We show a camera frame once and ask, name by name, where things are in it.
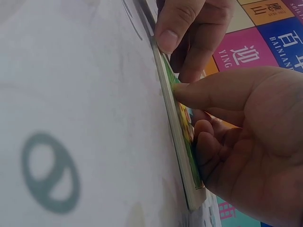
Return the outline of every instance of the blue tile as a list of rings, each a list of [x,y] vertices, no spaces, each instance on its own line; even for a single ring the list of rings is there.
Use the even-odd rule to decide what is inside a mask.
[[[280,67],[303,72],[303,25],[297,18],[257,28]]]

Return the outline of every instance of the knuckle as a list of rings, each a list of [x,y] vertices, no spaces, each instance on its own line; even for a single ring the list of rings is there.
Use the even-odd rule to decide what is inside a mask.
[[[220,18],[222,22],[226,23],[226,21],[230,21],[232,19],[232,15],[233,13],[231,9],[222,8],[219,12],[218,18]]]
[[[189,4],[187,5],[181,5],[181,6],[175,6],[174,8],[175,13],[177,16],[184,22],[186,23],[187,26],[190,26],[195,18],[197,17],[197,13],[195,9],[190,6]]]

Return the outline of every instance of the pink tile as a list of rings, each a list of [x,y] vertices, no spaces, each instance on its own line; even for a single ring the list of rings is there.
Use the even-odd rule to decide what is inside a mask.
[[[214,53],[220,71],[255,66],[278,66],[272,52],[254,28],[229,33]]]

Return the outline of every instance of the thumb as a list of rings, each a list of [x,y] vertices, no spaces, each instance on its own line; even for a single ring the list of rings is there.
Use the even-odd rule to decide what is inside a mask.
[[[158,7],[162,7],[163,1],[157,1]],[[155,29],[155,37],[161,51],[172,54],[204,3],[205,0],[165,0]]]
[[[282,71],[284,69],[267,66],[219,72],[192,84],[175,85],[174,95],[179,102],[192,109],[216,107],[243,111],[258,85]]]

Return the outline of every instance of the chinese character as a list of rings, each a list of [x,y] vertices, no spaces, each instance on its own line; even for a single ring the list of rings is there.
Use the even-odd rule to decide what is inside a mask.
[[[221,220],[236,217],[236,209],[228,202],[223,202],[219,204],[219,212]]]
[[[278,36],[279,39],[281,39],[281,41],[283,42],[283,47],[288,47],[288,46],[292,46],[295,44],[298,44],[298,41],[302,43],[301,38],[298,36],[298,34],[294,31],[293,33],[288,33],[285,35],[280,35]]]
[[[267,9],[270,11],[282,10],[282,7],[278,3],[266,4]]]
[[[236,51],[231,50],[231,52],[233,52],[232,56],[233,56],[233,59],[235,60],[236,64],[240,65],[239,62],[247,63],[250,61],[260,59],[259,52],[253,48],[254,48],[254,46],[251,46],[250,48],[248,48],[247,46],[244,46],[244,48],[240,49],[240,50],[236,50]]]
[[[255,15],[266,13],[266,8],[262,8],[262,6],[257,6],[250,9],[254,11]]]
[[[303,56],[299,57],[298,55],[296,55],[297,59],[298,59],[298,64],[294,65],[296,68],[301,67],[303,69]]]

